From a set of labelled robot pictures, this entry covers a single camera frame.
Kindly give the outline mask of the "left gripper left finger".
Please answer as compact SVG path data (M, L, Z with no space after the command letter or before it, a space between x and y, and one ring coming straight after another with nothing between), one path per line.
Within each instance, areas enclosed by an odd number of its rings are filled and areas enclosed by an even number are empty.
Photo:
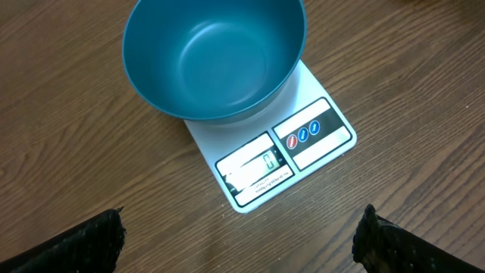
M112 273L123 249L122 208L108 209L1 263L7 273Z

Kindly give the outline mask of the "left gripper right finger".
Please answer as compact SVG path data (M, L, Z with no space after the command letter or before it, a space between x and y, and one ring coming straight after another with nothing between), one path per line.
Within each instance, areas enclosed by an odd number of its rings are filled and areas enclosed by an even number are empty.
M371 204L352 238L352 257L368 273L484 273L380 217Z

